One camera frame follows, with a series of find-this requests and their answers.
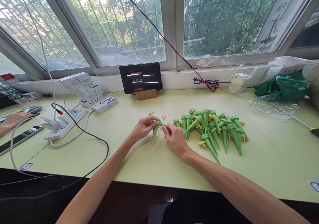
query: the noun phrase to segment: hand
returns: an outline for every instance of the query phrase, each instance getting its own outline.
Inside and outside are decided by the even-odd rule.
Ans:
[[[185,159],[186,155],[192,150],[186,143],[183,130],[173,124],[167,124],[166,127],[162,127],[162,130],[165,134],[167,146],[178,157]]]
[[[153,116],[153,115],[149,115],[146,116],[144,118],[141,118],[136,126],[134,127],[134,129],[132,130],[132,132],[130,133],[129,137],[136,143],[137,141],[139,141],[142,138],[145,138],[146,135],[148,135],[148,133],[151,130],[154,130],[156,128],[156,126],[159,124],[158,122],[154,122],[151,120],[159,120],[159,118]]]
[[[20,124],[22,121],[32,117],[33,114],[26,113],[22,110],[17,110],[10,114],[4,122],[1,124],[2,127],[5,127],[7,129],[12,129],[18,124]]]

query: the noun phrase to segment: charger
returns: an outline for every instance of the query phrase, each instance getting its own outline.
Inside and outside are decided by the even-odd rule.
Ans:
[[[54,119],[49,119],[49,118],[45,118],[44,121],[45,122],[40,123],[40,125],[42,125],[44,128],[47,128],[49,130],[61,129],[67,125],[67,123],[64,123],[62,121],[56,121]]]

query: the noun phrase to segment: screwdriver handle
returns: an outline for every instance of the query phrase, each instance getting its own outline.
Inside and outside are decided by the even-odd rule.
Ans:
[[[310,132],[319,138],[319,128],[311,128]]]

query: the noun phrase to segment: window glass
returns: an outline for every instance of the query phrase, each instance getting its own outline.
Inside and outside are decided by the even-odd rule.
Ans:
[[[165,61],[163,39],[129,0],[69,0],[103,66]],[[134,0],[163,32],[160,0]]]
[[[24,74],[25,72],[0,52],[0,75],[7,73]]]
[[[258,51],[254,46],[275,2],[185,0],[184,56],[196,59]]]
[[[319,8],[314,12],[290,48],[319,45]]]
[[[50,70],[88,67],[82,54],[45,0],[25,0],[34,17]],[[46,69],[38,33],[22,0],[0,0],[0,26]]]

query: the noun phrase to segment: green plastic bag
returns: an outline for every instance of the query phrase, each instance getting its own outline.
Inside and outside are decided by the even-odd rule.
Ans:
[[[271,95],[272,100],[298,102],[305,97],[308,86],[302,70],[298,70],[290,75],[273,76],[254,88],[256,96]]]

